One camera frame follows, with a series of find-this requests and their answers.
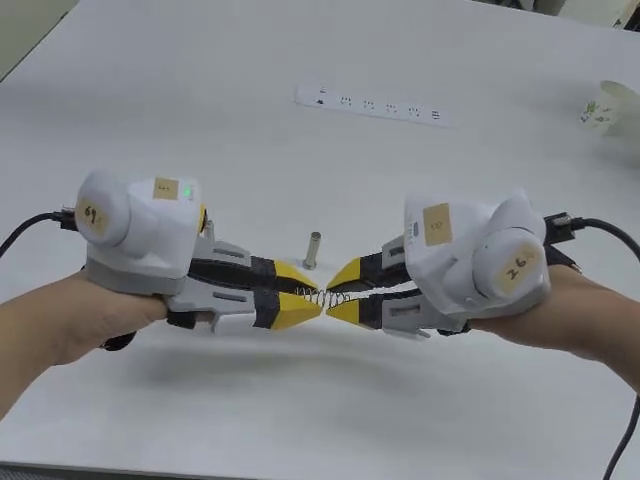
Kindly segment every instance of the power strip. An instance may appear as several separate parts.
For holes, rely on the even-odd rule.
[[[424,104],[396,102],[389,99],[380,99],[374,95],[338,92],[336,90],[328,90],[317,83],[300,84],[296,89],[294,100],[296,103],[308,107],[440,127],[449,126],[447,118],[442,111]]]

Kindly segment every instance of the paper cup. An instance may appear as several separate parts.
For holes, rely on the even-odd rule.
[[[587,104],[580,120],[586,128],[604,135],[639,99],[630,88],[605,80],[600,82],[596,98]]]

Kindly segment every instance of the table surface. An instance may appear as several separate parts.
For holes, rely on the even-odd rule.
[[[581,130],[605,78],[640,81],[640,36],[451,0],[91,1],[0,84],[2,226],[72,204],[84,176],[187,174],[219,238],[325,284],[401,232],[407,193],[498,201],[522,186],[640,238],[640,158]],[[452,128],[293,103],[322,79],[434,104]],[[566,246],[638,296],[605,235]],[[34,227],[9,298],[75,271],[83,241]],[[53,368],[0,425],[0,461],[293,479],[600,478],[633,401],[604,367],[490,335],[413,342],[321,317],[281,333],[154,325]],[[637,442],[619,479],[637,478]]]

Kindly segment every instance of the spring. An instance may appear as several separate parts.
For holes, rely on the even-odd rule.
[[[306,298],[311,303],[322,308],[332,308],[351,300],[348,293],[328,292],[326,290],[314,290],[313,288],[296,288],[296,295]]]

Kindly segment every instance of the white plastic casing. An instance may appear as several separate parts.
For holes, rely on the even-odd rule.
[[[158,180],[169,185],[169,195],[158,195]],[[150,178],[123,185],[99,171],[80,189],[76,223],[87,239],[88,257],[116,271],[179,279],[189,271],[201,205],[194,179]],[[92,228],[83,216],[94,207],[104,228]]]
[[[541,301],[549,291],[545,233],[524,192],[498,206],[405,202],[407,271],[436,309],[457,318],[510,315]]]

